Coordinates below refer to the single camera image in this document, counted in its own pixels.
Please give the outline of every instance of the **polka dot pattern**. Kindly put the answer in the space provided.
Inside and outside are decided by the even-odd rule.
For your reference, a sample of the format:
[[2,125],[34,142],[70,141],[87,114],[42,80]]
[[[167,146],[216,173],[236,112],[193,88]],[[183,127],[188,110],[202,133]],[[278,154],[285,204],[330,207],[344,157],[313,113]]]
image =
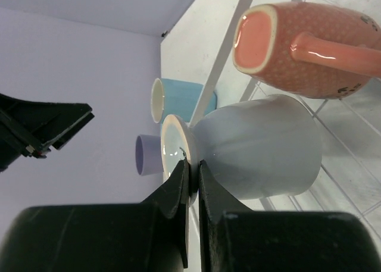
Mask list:
[[289,53],[293,38],[303,31],[331,42],[366,45],[381,50],[381,28],[362,13],[331,5],[288,2],[273,5],[277,34],[268,64],[255,75],[268,85],[309,98],[343,98],[359,90],[369,77],[308,62]]

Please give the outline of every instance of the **purple cup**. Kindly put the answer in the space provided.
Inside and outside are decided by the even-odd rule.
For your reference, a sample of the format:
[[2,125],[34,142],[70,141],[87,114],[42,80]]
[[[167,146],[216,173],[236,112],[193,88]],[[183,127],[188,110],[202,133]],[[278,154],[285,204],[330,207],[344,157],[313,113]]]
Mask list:
[[160,136],[139,135],[136,138],[135,161],[141,176],[162,173]]

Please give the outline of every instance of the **cup opening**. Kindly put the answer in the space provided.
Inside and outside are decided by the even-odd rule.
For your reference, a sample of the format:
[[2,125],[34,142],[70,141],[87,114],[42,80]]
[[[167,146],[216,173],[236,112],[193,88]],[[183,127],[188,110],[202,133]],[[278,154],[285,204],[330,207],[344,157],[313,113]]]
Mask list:
[[139,175],[141,175],[143,171],[143,164],[144,164],[144,153],[143,153],[142,138],[140,136],[136,138],[135,161],[136,161],[136,169]]
[[160,79],[155,79],[151,90],[151,115],[159,123],[164,111],[164,88]]

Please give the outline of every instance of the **white shelf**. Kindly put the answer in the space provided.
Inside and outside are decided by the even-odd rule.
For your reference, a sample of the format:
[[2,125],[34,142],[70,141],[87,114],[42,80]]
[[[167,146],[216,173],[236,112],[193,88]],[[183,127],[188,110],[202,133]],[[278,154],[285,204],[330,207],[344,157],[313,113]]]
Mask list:
[[[251,5],[281,1],[291,0],[253,0]],[[305,1],[358,10],[381,23],[381,0]],[[243,203],[253,210],[350,212],[368,228],[381,252],[381,80],[372,79],[342,101],[300,98],[250,80],[234,68],[230,50],[220,51],[224,37],[229,37],[226,30],[237,4],[239,0],[196,0],[161,44],[162,76],[205,83],[216,72],[221,74],[215,89],[218,107],[273,93],[299,99],[314,116],[323,141],[323,161],[316,182],[295,197]],[[220,58],[214,63],[218,53]],[[226,64],[221,63],[224,57]],[[214,82],[205,88],[214,87]]]

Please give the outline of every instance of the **white wall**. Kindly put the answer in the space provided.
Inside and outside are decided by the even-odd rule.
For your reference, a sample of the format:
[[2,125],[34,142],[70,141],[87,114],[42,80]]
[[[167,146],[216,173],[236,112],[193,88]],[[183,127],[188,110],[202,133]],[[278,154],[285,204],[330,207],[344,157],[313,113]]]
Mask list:
[[86,102],[95,115],[61,151],[0,174],[0,238],[25,207],[138,202],[160,185],[135,169],[136,135],[159,134],[149,109],[159,75],[159,38],[0,8],[0,92]]
[[194,0],[0,0],[0,7],[160,36]]

